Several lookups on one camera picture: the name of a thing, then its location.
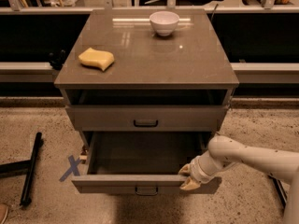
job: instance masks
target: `metal leg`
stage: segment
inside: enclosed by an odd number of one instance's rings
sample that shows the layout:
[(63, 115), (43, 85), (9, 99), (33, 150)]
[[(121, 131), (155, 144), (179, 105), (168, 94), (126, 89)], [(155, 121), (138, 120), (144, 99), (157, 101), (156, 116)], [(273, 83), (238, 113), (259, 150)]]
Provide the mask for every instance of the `metal leg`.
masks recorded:
[(272, 179), (272, 181), (275, 185), (275, 188), (277, 189), (278, 196), (280, 198), (281, 204), (283, 205), (283, 208), (285, 208), (286, 204), (287, 204), (287, 194), (286, 194), (284, 188), (282, 187), (281, 182), (272, 176), (269, 176), (269, 177)]
[(35, 173), (36, 158), (38, 155), (38, 150), (42, 145), (43, 145), (43, 142), (41, 140), (41, 133), (37, 133), (30, 160), (17, 161), (17, 162), (13, 162), (13, 163), (9, 163), (9, 164), (0, 165), (0, 174), (8, 174), (8, 173), (16, 172), (16, 171), (27, 170), (24, 187), (23, 187), (22, 194), (21, 194), (20, 205), (27, 206), (28, 204), (31, 203), (29, 194), (30, 194), (30, 189), (31, 189), (34, 173)]

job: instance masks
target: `concrete floor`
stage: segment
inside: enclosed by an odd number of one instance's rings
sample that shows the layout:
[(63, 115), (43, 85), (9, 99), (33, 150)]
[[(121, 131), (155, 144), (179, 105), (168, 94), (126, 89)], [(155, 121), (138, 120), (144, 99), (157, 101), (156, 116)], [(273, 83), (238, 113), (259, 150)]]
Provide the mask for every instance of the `concrete floor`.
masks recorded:
[[(298, 152), (298, 107), (298, 100), (234, 100), (221, 134), (249, 146)], [(215, 194), (79, 194), (70, 176), (59, 181), (68, 156), (78, 157), (82, 147), (62, 99), (1, 98), (0, 120), (0, 164), (29, 159), (36, 133), (44, 139), (27, 208), (19, 207), (24, 175), (0, 179), (0, 202), (9, 206), (7, 224), (281, 223), (283, 209), (272, 181), (245, 165), (219, 174), (222, 183)]]

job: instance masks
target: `bowl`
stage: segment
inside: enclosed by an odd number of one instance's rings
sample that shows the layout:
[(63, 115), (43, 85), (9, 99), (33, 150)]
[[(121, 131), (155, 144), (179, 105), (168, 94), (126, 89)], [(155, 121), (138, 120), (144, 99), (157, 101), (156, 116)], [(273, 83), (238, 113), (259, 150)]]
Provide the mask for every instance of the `bowl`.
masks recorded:
[(157, 11), (149, 16), (153, 30), (161, 36), (171, 35), (178, 26), (178, 14), (170, 11)]

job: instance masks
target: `sponge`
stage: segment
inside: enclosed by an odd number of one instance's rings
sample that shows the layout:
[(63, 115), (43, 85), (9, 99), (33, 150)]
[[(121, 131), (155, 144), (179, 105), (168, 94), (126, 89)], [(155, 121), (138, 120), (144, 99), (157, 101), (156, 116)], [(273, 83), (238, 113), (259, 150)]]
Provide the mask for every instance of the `sponge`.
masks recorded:
[(105, 71), (112, 63), (114, 63), (114, 56), (112, 53), (92, 48), (88, 48), (79, 54), (78, 59), (83, 65), (97, 67), (102, 71)]

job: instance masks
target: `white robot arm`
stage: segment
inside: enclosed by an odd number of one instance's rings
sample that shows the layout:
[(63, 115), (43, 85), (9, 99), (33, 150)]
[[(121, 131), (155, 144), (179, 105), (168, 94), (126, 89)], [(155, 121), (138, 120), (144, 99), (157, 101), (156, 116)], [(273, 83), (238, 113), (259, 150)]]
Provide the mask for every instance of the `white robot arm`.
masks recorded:
[(290, 184), (283, 223), (299, 223), (299, 153), (244, 146), (228, 137), (216, 135), (209, 141), (207, 152), (178, 172), (189, 176), (180, 188), (197, 189), (201, 183), (212, 180), (217, 172), (225, 171), (237, 162)]

